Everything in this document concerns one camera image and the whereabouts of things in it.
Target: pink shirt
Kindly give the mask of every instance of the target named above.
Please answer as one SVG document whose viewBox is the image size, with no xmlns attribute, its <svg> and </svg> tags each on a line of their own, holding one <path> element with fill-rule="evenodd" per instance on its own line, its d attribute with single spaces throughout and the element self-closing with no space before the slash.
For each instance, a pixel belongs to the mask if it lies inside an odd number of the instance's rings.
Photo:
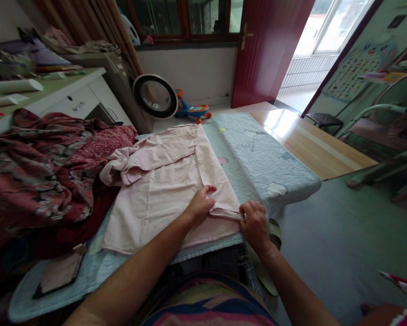
<svg viewBox="0 0 407 326">
<path fill-rule="evenodd" d="M 122 186 L 104 237 L 104 248 L 134 254 L 178 217 L 196 191 L 217 191 L 208 218 L 183 248 L 239 231 L 239 202 L 202 125 L 181 125 L 117 149 L 101 171 L 107 186 Z"/>
</svg>

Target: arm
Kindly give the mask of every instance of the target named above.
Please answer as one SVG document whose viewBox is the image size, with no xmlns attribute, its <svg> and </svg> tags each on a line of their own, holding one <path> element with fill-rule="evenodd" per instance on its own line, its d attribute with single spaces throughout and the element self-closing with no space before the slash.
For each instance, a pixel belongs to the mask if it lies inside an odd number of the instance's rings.
<svg viewBox="0 0 407 326">
<path fill-rule="evenodd" d="M 256 201 L 249 201 L 239 210 L 247 217 L 245 222 L 240 222 L 241 232 L 270 274 L 291 323 L 294 326 L 339 325 L 270 241 L 265 208 Z"/>
<path fill-rule="evenodd" d="M 215 204 L 206 194 L 216 190 L 214 186 L 199 190 L 185 211 L 88 296 L 65 326 L 127 325 L 181 248 L 187 234 L 205 220 Z"/>
</svg>

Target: pile of clothes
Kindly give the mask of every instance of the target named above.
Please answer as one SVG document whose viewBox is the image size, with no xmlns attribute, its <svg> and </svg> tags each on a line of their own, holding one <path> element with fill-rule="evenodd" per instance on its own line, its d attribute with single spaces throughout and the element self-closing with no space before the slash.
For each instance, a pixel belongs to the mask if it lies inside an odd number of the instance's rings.
<svg viewBox="0 0 407 326">
<path fill-rule="evenodd" d="M 137 135 L 132 126 L 63 113 L 39 118 L 20 109 L 13 118 L 14 127 L 0 135 L 0 268 L 5 272 L 3 250 L 11 250 L 12 241 L 26 242 L 26 257 L 50 259 L 95 234 L 119 192 L 102 184 L 99 172 L 114 150 L 132 146 Z"/>
</svg>

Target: cabinet drawer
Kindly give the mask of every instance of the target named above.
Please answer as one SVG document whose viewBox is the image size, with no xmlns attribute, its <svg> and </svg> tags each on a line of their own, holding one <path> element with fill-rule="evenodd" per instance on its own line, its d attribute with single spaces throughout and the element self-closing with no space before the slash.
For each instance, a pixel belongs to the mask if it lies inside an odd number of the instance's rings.
<svg viewBox="0 0 407 326">
<path fill-rule="evenodd" d="M 92 92 L 96 94 L 98 100 L 115 122 L 122 121 L 124 125 L 132 125 L 131 120 L 125 111 L 123 111 L 123 108 L 120 106 L 120 103 L 117 101 L 103 77 L 99 77 L 90 82 L 89 87 Z"/>
<path fill-rule="evenodd" d="M 41 116 L 51 112 L 61 112 L 73 118 L 84 119 L 98 104 L 98 98 L 86 85 L 47 108 Z"/>
</svg>

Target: drawer handle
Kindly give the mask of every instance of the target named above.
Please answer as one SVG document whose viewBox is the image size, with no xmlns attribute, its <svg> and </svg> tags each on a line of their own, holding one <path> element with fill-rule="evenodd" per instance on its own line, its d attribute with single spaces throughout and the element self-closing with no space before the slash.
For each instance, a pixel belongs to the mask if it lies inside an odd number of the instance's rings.
<svg viewBox="0 0 407 326">
<path fill-rule="evenodd" d="M 80 110 L 84 105 L 86 105 L 84 102 L 80 102 L 80 103 L 78 103 L 78 105 L 77 106 L 75 106 L 73 109 L 72 109 L 72 111 L 78 111 L 78 110 Z"/>
<path fill-rule="evenodd" d="M 114 113 L 112 108 L 107 108 L 108 111 L 110 111 L 112 113 L 112 115 L 114 115 L 114 120 L 118 120 L 119 118 L 116 116 L 116 113 Z"/>
</svg>

